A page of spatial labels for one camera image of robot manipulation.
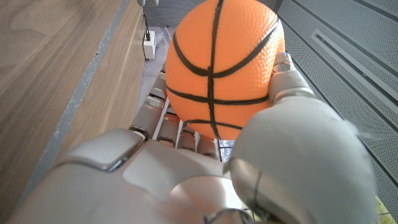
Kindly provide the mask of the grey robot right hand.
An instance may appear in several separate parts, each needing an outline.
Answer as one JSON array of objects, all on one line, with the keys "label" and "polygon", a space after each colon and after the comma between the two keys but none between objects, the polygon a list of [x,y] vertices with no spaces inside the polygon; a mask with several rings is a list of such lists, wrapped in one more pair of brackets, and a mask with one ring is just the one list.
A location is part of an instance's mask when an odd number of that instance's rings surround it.
[{"label": "grey robot right hand", "polygon": [[287,53],[271,107],[228,162],[117,128],[68,153],[11,223],[374,223],[374,174],[358,130],[318,100]]}]

